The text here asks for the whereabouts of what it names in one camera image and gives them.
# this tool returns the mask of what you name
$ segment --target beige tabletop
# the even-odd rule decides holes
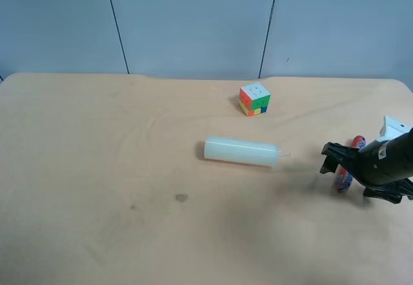
[[[327,141],[413,124],[398,81],[15,74],[0,84],[0,284],[411,284],[413,202],[345,195]],[[206,161],[207,135],[277,143],[274,168]]]

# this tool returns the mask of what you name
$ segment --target gray wall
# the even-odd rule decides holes
[[[266,46],[273,0],[112,2],[120,33],[110,0],[0,0],[0,75],[382,77],[413,88],[413,0],[275,0]]]

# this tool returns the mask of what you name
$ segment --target rubik's cube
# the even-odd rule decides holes
[[[267,111],[271,94],[259,83],[246,85],[239,90],[238,103],[246,116],[257,115]]]

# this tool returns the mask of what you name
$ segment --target white label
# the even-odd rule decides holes
[[[390,142],[390,141],[387,141],[385,144],[383,144],[382,146],[380,146],[380,149],[379,149],[379,159],[386,158],[386,156],[387,156],[387,154],[386,154],[387,144],[388,144],[389,142]]]

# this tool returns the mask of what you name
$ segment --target white tube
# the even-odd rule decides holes
[[[279,155],[274,144],[210,136],[205,141],[204,157],[218,161],[273,166]]]

